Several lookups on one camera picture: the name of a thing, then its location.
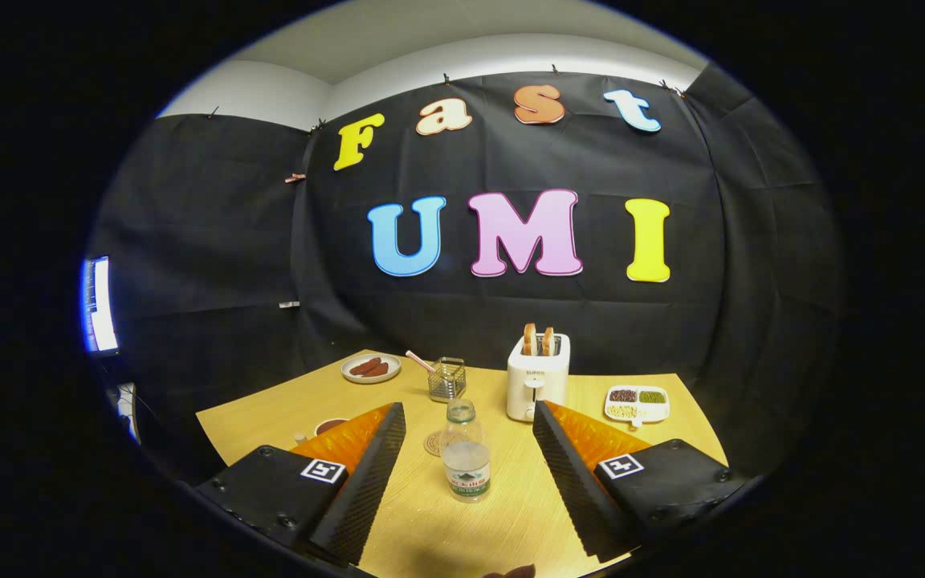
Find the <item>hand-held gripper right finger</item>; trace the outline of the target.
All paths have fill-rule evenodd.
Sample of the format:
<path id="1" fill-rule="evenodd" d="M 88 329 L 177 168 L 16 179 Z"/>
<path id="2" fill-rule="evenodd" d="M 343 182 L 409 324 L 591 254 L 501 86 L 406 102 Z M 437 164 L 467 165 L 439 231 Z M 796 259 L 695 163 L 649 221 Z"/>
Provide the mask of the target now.
<path id="1" fill-rule="evenodd" d="M 682 439 L 650 444 L 550 401 L 533 434 L 587 555 L 684 540 L 748 494 L 748 477 Z"/>

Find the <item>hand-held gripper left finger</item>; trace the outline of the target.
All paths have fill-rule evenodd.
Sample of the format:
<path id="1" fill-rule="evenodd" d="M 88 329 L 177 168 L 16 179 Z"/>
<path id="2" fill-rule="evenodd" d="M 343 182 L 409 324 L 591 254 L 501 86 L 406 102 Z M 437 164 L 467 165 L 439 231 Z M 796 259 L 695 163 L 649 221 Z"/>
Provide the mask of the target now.
<path id="1" fill-rule="evenodd" d="M 194 500 L 267 545 L 357 566 L 405 435 L 403 405 L 385 404 L 293 450 L 258 446 Z"/>

